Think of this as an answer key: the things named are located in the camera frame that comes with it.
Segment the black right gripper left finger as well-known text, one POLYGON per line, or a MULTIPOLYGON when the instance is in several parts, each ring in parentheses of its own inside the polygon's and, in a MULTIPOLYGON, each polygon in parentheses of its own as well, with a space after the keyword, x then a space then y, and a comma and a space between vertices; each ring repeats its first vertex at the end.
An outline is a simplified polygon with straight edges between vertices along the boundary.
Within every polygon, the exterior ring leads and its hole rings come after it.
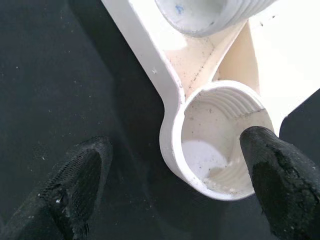
POLYGON ((0 240, 89 240, 112 159, 106 136, 74 145, 0 230, 0 240))

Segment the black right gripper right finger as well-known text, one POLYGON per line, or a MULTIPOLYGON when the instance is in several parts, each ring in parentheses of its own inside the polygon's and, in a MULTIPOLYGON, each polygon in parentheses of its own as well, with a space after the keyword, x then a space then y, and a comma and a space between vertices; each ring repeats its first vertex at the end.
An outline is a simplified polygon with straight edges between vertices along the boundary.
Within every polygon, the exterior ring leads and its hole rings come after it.
POLYGON ((256 197, 279 240, 320 240, 320 168, 270 129, 239 137, 256 197))

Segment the white plastic children table top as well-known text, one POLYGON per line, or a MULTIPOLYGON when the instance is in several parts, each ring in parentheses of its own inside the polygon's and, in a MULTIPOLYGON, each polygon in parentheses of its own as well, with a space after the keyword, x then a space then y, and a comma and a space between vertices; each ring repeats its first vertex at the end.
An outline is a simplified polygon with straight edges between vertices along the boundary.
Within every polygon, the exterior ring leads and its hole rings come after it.
POLYGON ((239 137, 279 134, 284 118, 320 89, 320 0, 276 0, 205 37, 172 27, 155 0, 102 0, 164 105, 168 168, 220 201, 254 193, 239 137))

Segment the black tablecloth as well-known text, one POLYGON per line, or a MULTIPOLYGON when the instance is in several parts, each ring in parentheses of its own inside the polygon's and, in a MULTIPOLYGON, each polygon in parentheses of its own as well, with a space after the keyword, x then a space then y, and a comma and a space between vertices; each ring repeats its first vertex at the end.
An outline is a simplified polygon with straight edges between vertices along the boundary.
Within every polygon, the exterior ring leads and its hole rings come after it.
MULTIPOLYGON (((320 106, 279 139, 320 168, 320 106)), ((0 227, 73 146, 108 137, 113 157, 89 240, 274 240, 255 190, 207 197, 166 165, 164 104, 102 0, 0 0, 0 227)))

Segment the white plastic table leg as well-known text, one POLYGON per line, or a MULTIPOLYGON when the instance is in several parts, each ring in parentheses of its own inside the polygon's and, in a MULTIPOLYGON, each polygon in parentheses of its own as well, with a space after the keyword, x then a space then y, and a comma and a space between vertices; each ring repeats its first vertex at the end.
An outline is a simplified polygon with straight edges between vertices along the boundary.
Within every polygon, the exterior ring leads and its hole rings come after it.
POLYGON ((154 0, 182 34, 207 37, 258 14, 276 0, 154 0))

